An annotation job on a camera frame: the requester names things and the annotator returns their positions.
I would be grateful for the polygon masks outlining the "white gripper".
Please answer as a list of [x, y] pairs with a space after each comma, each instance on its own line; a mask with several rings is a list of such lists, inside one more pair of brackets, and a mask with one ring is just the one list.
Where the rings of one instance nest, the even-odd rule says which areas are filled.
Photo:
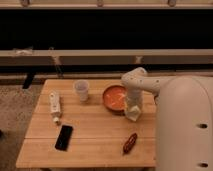
[[139, 89], [128, 89], [126, 92], [126, 104], [129, 108], [133, 106], [142, 107], [142, 91]]

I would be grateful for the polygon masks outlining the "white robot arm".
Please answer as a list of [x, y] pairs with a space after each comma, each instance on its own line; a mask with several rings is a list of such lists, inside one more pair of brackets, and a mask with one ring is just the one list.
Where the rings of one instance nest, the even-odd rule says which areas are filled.
[[213, 171], [213, 77], [150, 77], [139, 67], [121, 77], [125, 115], [148, 91], [156, 102], [156, 171]]

